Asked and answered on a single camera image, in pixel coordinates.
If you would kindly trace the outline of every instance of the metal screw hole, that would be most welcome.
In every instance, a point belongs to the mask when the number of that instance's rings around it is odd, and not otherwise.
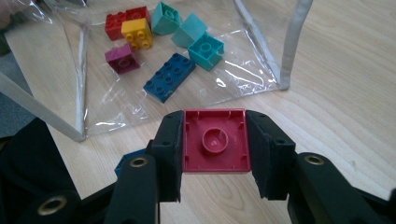
[[[54,196],[43,202],[37,209],[40,216],[48,216],[60,211],[67,204],[67,199],[60,195]]]
[[[305,156],[305,160],[311,164],[314,164],[314,165],[323,165],[324,164],[324,160],[322,158],[319,158],[319,157],[313,156],[313,155]]]
[[[147,163],[148,163],[148,160],[146,160],[146,158],[139,157],[139,158],[134,158],[129,164],[132,167],[142,167],[142,166],[146,165]]]

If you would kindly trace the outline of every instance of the red lego brick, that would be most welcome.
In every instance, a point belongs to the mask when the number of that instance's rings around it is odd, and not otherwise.
[[[119,12],[117,14],[108,14],[106,16],[105,31],[110,38],[110,40],[122,39],[123,35],[121,33],[122,23],[126,21],[126,13]]]
[[[186,109],[183,129],[183,172],[250,171],[244,109]]]
[[[117,74],[123,74],[140,67],[129,44],[105,53],[106,61]]]
[[[148,22],[148,27],[151,29],[151,18],[147,7],[136,7],[125,11],[126,20],[132,21],[145,18]]]
[[[128,9],[117,14],[108,14],[106,16],[105,31],[110,40],[122,39],[121,26],[124,21],[132,21],[141,18],[146,18],[148,26],[151,29],[151,19],[147,7],[136,7]]]

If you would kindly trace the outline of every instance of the magenta lego brick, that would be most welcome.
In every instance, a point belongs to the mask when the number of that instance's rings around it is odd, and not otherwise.
[[[178,53],[158,70],[143,89],[162,103],[172,95],[177,87],[194,70],[195,63]]]
[[[244,109],[186,109],[183,129],[183,172],[250,171]]]
[[[117,74],[124,74],[140,67],[129,44],[113,48],[105,53],[106,62]]]

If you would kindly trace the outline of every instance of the yellow lego brick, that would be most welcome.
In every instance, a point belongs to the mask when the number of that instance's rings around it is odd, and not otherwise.
[[[121,33],[133,50],[149,49],[152,46],[152,33],[144,18],[123,22]]]

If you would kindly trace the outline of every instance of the lego brick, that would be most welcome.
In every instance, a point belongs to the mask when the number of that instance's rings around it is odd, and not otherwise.
[[[151,17],[149,15],[149,11],[147,7],[136,7],[132,9],[128,9],[125,11],[126,14],[126,20],[127,21],[132,21],[132,20],[138,20],[138,19],[146,19],[148,22],[148,27],[151,29]]]
[[[143,148],[143,149],[137,150],[135,152],[130,152],[128,154],[123,155],[121,160],[119,161],[119,164],[117,164],[116,168],[114,169],[114,173],[116,173],[116,176],[119,176],[119,174],[121,172],[121,166],[124,161],[126,161],[127,159],[134,157],[134,156],[144,155],[145,152],[146,152],[146,150]]]
[[[123,22],[121,33],[134,51],[149,49],[152,46],[152,33],[144,18]]]
[[[143,88],[147,93],[165,103],[194,68],[195,63],[192,60],[175,53]]]
[[[250,171],[244,109],[186,109],[183,129],[183,172]]]
[[[142,18],[146,19],[150,27],[150,15],[147,7],[136,7],[117,14],[108,14],[106,16],[105,31],[110,40],[122,39],[122,23]]]
[[[129,44],[109,50],[105,53],[105,57],[108,65],[110,65],[117,74],[123,74],[140,67]]]
[[[179,47],[186,49],[199,39],[206,29],[207,26],[195,14],[191,13],[177,28],[172,36],[172,41]]]
[[[117,14],[108,14],[106,16],[105,32],[110,40],[117,40],[123,38],[121,34],[122,23],[126,21],[126,14],[119,12]]]
[[[190,58],[209,71],[218,63],[224,54],[224,43],[204,33],[189,48]]]
[[[178,11],[163,2],[151,14],[151,31],[156,35],[169,35],[180,25]]]

